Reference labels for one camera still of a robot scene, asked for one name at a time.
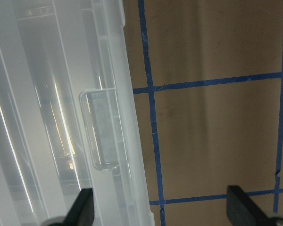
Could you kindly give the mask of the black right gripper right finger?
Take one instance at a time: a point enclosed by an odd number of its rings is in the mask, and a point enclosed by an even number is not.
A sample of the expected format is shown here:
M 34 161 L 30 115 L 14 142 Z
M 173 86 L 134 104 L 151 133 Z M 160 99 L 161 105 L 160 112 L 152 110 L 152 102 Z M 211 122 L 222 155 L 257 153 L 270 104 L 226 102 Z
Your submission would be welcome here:
M 283 226 L 283 217 L 268 215 L 239 187 L 227 187 L 227 218 L 232 226 Z

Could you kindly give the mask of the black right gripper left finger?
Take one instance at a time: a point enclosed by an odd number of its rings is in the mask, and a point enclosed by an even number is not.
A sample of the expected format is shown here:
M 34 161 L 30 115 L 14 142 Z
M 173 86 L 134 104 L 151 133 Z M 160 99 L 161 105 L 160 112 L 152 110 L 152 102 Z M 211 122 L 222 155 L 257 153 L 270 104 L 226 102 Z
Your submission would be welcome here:
M 95 220 L 92 188 L 80 191 L 65 217 L 56 217 L 43 222 L 43 226 L 92 226 Z

